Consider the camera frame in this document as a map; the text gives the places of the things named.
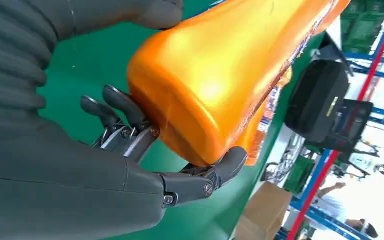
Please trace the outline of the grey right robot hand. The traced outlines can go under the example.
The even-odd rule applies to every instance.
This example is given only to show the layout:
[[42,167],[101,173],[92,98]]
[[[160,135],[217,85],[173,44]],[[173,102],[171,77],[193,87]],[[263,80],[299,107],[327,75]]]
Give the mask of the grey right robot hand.
[[82,96],[100,119],[93,144],[39,115],[57,44],[118,23],[166,30],[181,0],[0,0],[0,240],[96,240],[157,225],[169,207],[206,199],[242,169],[235,146],[207,167],[151,172],[140,161],[159,129],[122,90]]

